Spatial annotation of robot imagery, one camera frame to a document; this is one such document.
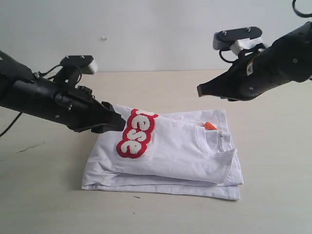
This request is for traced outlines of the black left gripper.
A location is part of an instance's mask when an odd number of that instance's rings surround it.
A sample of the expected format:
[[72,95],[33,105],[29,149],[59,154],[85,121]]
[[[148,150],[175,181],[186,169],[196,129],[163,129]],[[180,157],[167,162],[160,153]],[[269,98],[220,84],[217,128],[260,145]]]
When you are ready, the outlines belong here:
[[44,78],[23,81],[1,75],[0,105],[65,125],[75,132],[121,132],[126,124],[112,104],[98,102],[91,89],[58,84]]

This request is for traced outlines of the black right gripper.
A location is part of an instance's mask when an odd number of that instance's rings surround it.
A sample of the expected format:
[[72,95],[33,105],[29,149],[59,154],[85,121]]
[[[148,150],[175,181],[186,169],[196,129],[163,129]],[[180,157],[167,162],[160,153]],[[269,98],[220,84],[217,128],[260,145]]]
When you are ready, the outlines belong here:
[[247,65],[250,74],[240,74],[232,86],[234,74],[225,72],[199,84],[199,97],[214,96],[229,101],[252,100],[266,91],[289,82],[302,83],[312,77],[312,38],[284,36],[256,56]]

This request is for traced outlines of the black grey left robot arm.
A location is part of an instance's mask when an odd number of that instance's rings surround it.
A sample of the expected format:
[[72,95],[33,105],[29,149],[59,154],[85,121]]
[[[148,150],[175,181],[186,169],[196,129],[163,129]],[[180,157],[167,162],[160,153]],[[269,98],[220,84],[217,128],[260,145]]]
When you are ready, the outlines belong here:
[[78,133],[124,129],[126,121],[110,103],[98,102],[90,88],[78,84],[83,75],[97,72],[93,56],[66,56],[57,66],[60,70],[48,78],[47,72],[32,72],[1,52],[1,107],[62,124]]

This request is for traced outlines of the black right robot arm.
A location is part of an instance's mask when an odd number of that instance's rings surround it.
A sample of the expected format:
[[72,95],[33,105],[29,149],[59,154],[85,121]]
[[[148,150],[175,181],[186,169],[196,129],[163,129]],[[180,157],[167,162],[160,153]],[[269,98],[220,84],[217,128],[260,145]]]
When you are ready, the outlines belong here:
[[213,48],[221,56],[232,51],[228,71],[197,86],[198,96],[228,101],[252,100],[289,82],[312,78],[312,24],[307,22],[266,46],[258,27],[238,28],[214,34]]

